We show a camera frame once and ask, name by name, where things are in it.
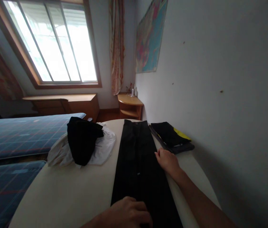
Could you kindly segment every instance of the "wooden desk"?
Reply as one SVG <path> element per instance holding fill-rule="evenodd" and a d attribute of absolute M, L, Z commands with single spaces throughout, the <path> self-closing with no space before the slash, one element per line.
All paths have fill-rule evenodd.
<path fill-rule="evenodd" d="M 126 93 L 118 94 L 119 112 L 121 119 L 141 120 L 143 103 L 137 97 L 128 96 Z"/>
<path fill-rule="evenodd" d="M 44 116 L 84 112 L 84 119 L 91 117 L 95 122 L 99 113 L 96 93 L 24 97 L 23 100 L 31 101 L 33 110 Z"/>

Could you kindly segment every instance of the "white table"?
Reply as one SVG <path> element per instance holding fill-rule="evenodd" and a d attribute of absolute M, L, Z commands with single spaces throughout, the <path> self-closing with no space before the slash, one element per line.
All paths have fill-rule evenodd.
<path fill-rule="evenodd" d="M 110 207 L 124 120 L 105 123 L 116 133 L 116 143 L 107 162 L 81 169 L 74 163 L 66 167 L 46 164 L 25 193 L 9 227 L 78 228 Z M 160 143 L 155 138 L 154 141 L 159 149 Z M 191 180 L 220 208 L 209 180 L 192 153 L 184 152 L 177 158 Z M 169 175 L 167 179 L 183 226 L 198 227 L 178 186 Z"/>

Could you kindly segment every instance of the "nightstand shelf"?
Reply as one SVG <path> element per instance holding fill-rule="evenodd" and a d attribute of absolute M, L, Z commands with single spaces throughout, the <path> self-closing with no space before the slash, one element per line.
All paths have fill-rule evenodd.
<path fill-rule="evenodd" d="M 143 103 L 137 97 L 128 96 L 126 93 L 118 94 L 121 119 L 141 120 Z"/>

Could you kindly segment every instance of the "blue plaid bedspread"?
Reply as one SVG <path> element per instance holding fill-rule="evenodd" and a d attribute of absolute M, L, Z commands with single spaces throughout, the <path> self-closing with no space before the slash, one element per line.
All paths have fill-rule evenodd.
<path fill-rule="evenodd" d="M 0 227 L 8 227 L 26 190 L 45 161 L 0 166 Z"/>
<path fill-rule="evenodd" d="M 85 114 L 0 119 L 0 159 L 48 153 L 73 116 Z"/>

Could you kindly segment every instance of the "window frame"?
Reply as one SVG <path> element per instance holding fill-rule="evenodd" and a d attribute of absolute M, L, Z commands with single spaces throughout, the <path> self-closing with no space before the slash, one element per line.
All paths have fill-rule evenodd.
<path fill-rule="evenodd" d="M 16 54 L 20 64 L 24 68 L 26 74 L 28 75 L 30 81 L 32 82 L 35 89 L 75 89 L 75 88 L 102 88 L 101 77 L 100 77 L 100 70 L 99 70 L 99 63 L 96 51 L 96 43 L 94 37 L 94 30 L 92 25 L 91 13 L 90 13 L 90 5 L 89 0 L 49 0 L 46 2 L 54 2 L 54 3 L 72 3 L 72 4 L 79 4 L 84 5 L 84 13 L 86 18 L 86 24 L 89 32 L 90 37 L 90 45 L 93 55 L 93 61 L 95 66 L 95 72 L 97 77 L 97 82 L 81 82 L 81 81 L 53 81 L 44 82 L 41 80 L 38 71 L 33 64 L 31 57 L 25 48 L 25 45 L 18 35 L 18 32 L 13 23 L 10 22 L 10 17 L 6 14 L 6 10 L 2 7 L 1 3 L 3 4 L 2 0 L 0 0 L 0 28 L 7 39 L 8 43 L 10 44 L 11 48 L 13 49 L 14 53 Z"/>

